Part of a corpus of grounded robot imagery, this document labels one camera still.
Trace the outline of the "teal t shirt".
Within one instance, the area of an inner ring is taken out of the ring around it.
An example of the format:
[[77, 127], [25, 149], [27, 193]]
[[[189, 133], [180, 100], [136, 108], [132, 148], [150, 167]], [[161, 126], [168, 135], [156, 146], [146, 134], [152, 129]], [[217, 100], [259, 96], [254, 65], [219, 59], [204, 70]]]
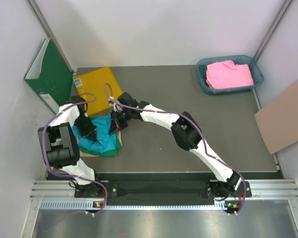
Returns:
[[[114, 150], [115, 149], [115, 133], [114, 134], [109, 134], [109, 129], [110, 129], [110, 124], [111, 124], [111, 117], [110, 115], [102, 116], [102, 117], [89, 117], [92, 120], [92, 123], [97, 127], [96, 132], [97, 132], [97, 141], [99, 141], [102, 145], [104, 146], [109, 146], [113, 145], [112, 149], [109, 150]], [[73, 133], [76, 136], [78, 140], [78, 146], [82, 147], [83, 146], [83, 138], [77, 127], [74, 125], [72, 127]]]

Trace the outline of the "beige cardboard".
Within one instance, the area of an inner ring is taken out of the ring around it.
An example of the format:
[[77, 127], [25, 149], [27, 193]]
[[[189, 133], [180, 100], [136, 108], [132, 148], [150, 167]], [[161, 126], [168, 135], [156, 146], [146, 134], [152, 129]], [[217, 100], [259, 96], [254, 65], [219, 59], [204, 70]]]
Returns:
[[115, 134], [116, 142], [115, 149], [112, 149], [113, 145], [104, 146], [99, 141], [91, 141], [88, 139], [83, 140], [83, 146], [79, 147], [81, 157], [115, 157], [118, 154], [118, 150], [122, 147], [121, 132]]

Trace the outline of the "green t shirt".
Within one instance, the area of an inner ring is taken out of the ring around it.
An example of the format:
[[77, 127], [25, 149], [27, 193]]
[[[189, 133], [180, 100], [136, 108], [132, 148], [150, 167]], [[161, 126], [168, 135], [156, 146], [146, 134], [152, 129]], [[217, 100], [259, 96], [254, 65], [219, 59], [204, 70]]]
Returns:
[[87, 149], [80, 147], [81, 157], [115, 157], [118, 154], [118, 150], [122, 147], [121, 133], [116, 134], [116, 149], [112, 151], [107, 151], [104, 153], [92, 152]]

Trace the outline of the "yellow folder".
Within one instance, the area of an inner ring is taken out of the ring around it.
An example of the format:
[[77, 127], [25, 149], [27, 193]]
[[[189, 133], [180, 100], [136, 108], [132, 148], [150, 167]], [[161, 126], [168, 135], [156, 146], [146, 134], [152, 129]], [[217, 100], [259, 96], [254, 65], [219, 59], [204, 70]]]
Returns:
[[110, 67], [103, 67], [85, 74], [74, 76], [73, 81], [79, 94], [92, 93], [97, 97], [95, 102], [88, 104], [86, 113], [89, 116], [100, 113], [111, 107], [104, 92], [103, 86], [105, 83], [108, 83], [111, 86], [112, 95], [115, 100], [123, 94]]

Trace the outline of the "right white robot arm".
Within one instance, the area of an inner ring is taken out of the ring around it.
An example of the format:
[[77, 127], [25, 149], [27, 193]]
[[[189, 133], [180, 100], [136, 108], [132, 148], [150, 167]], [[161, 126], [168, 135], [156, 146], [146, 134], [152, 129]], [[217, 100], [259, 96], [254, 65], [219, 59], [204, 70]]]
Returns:
[[172, 132], [176, 144], [181, 149], [196, 155], [216, 176], [218, 182], [209, 189], [211, 197], [228, 198], [240, 195], [242, 200], [246, 198], [247, 188], [242, 174], [225, 163], [209, 146], [202, 130], [189, 113], [167, 112], [148, 102], [137, 102], [127, 92], [117, 101], [112, 96], [108, 96], [108, 99], [109, 104], [113, 106], [110, 133], [123, 130], [128, 126], [127, 121], [131, 119], [151, 122], [166, 128]]

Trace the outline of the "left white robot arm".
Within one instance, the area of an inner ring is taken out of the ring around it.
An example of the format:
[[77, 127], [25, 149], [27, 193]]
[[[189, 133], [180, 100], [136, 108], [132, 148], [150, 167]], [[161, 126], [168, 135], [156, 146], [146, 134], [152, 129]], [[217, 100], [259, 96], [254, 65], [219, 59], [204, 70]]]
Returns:
[[72, 96], [69, 102], [59, 107], [58, 117], [47, 130], [38, 129], [42, 154], [47, 156], [50, 167], [73, 177], [69, 185], [75, 189], [75, 197], [92, 198], [102, 194], [103, 185], [97, 181], [97, 173], [80, 158], [80, 149], [72, 127], [79, 135], [92, 142], [97, 141], [97, 127], [86, 114], [87, 103], [80, 96]]

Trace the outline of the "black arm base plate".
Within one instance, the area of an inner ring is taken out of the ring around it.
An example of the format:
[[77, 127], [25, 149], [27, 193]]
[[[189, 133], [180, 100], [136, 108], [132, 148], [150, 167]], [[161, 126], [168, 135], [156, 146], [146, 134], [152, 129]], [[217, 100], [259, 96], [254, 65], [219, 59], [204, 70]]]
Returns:
[[224, 182], [202, 180], [161, 180], [161, 181], [108, 181], [103, 185], [107, 188], [109, 203], [141, 203], [180, 199], [223, 199], [249, 198], [252, 196], [249, 183], [242, 183], [237, 189]]

